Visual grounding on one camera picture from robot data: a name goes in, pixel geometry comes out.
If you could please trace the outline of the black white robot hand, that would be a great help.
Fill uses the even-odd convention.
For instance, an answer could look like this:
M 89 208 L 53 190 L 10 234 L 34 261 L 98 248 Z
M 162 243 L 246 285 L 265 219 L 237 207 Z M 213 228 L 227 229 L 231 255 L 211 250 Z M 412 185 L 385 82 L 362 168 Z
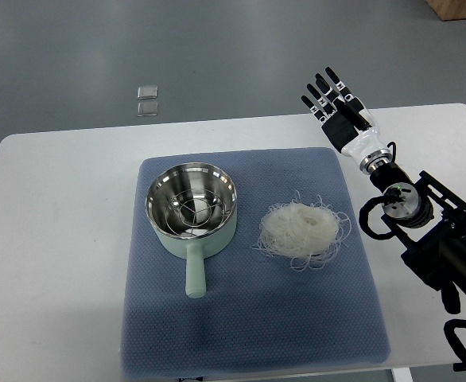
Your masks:
M 392 162 L 394 153 L 379 139 L 373 115 L 332 68 L 324 71 L 325 76 L 317 73 L 315 82 L 306 85 L 308 95 L 303 95 L 301 101 L 317 119 L 329 142 L 365 174 Z

